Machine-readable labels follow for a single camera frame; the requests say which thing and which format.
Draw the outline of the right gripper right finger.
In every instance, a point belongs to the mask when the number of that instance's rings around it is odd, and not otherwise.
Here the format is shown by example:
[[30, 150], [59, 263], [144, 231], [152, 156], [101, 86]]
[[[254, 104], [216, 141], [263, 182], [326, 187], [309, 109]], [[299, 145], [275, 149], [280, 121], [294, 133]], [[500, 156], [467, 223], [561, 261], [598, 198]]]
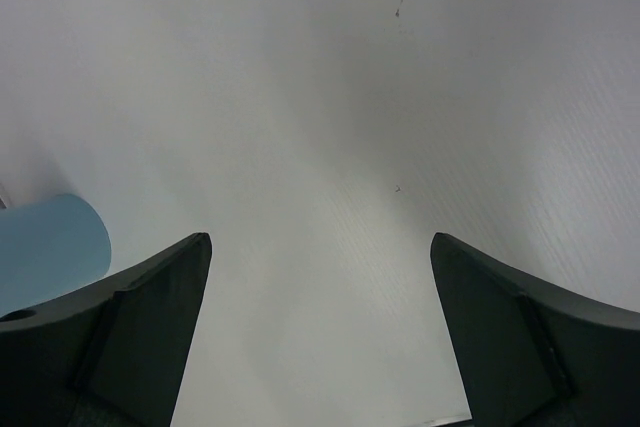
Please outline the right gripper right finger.
[[639, 315], [445, 233], [431, 264], [476, 426], [636, 426]]

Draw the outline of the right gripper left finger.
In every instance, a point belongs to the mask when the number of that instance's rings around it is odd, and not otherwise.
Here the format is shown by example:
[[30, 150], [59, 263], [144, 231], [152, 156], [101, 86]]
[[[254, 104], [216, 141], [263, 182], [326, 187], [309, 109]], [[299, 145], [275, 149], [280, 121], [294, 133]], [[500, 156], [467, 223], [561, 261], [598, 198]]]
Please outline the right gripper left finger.
[[212, 258], [195, 233], [1, 318], [4, 426], [168, 426]]

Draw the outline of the blue cylindrical lunch box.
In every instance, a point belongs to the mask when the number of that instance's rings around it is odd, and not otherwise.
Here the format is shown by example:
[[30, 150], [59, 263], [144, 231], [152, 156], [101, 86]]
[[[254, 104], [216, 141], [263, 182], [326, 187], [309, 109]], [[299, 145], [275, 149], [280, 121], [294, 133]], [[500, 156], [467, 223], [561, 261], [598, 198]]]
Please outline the blue cylindrical lunch box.
[[82, 198], [64, 194], [1, 211], [1, 314], [93, 283], [109, 270], [111, 241]]

